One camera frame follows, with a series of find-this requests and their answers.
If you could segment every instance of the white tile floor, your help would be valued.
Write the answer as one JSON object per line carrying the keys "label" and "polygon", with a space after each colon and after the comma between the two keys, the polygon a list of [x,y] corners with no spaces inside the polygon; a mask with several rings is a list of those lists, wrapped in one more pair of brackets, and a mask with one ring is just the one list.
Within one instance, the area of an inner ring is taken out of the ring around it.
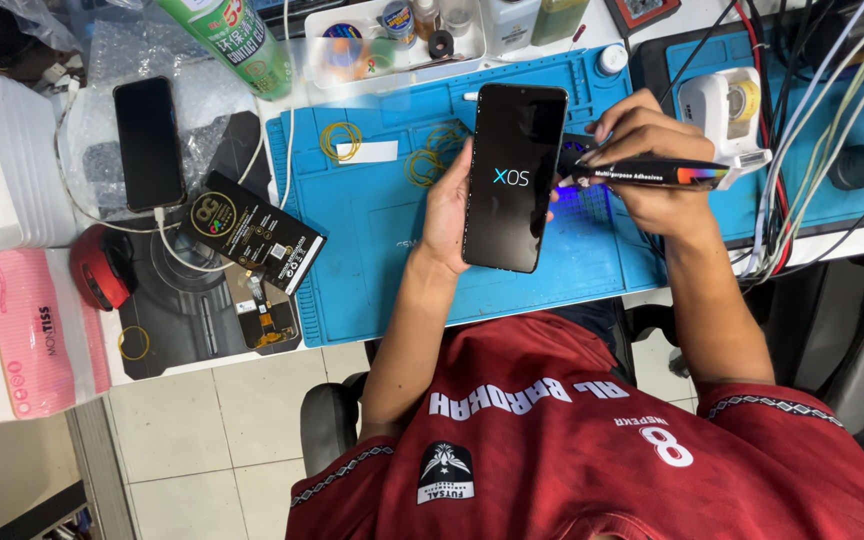
{"label": "white tile floor", "polygon": [[[658,289],[624,302],[668,306],[672,298]],[[632,352],[641,390],[695,412],[695,389],[668,371],[672,346],[660,331]],[[306,475],[306,391],[368,369],[364,346],[349,343],[112,388],[106,399],[138,537],[281,539],[289,489]]]}

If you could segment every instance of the white bottle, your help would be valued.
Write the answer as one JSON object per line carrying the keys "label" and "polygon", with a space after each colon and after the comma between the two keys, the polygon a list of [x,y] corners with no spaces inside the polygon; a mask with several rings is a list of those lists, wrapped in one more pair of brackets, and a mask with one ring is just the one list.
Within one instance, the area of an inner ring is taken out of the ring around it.
{"label": "white bottle", "polygon": [[501,56],[532,41],[542,0],[482,0],[486,52]]}

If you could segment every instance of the man's right hand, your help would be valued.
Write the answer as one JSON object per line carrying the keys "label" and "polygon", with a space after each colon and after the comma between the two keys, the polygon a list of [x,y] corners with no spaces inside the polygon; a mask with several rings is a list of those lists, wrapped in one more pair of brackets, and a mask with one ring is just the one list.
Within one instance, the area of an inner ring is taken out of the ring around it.
{"label": "man's right hand", "polygon": [[[657,156],[709,162],[715,146],[702,129],[666,116],[648,89],[634,92],[585,127],[602,146],[582,156],[589,167],[611,164],[645,152]],[[593,178],[594,184],[605,178]],[[625,203],[631,219],[642,231],[683,239],[696,231],[716,228],[709,208],[709,193],[637,185],[611,185]]]}

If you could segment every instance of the red jersey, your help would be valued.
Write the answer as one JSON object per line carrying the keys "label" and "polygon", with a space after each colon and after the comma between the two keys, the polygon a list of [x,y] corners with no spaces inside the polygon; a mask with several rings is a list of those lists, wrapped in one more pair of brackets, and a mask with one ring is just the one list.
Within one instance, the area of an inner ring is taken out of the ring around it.
{"label": "red jersey", "polygon": [[864,539],[864,451],[821,401],[722,384],[693,415],[614,366],[548,312],[463,328],[401,438],[294,485],[286,537]]}

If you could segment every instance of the smartphone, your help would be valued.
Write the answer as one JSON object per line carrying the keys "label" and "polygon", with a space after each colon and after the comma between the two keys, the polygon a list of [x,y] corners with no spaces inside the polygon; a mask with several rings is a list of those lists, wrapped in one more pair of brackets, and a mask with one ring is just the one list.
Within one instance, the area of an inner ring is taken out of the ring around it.
{"label": "smartphone", "polygon": [[479,89],[463,261],[536,270],[568,107],[569,92],[558,86]]}
{"label": "smartphone", "polygon": [[126,206],[134,213],[186,202],[172,82],[153,77],[115,86],[115,119],[126,183]]}

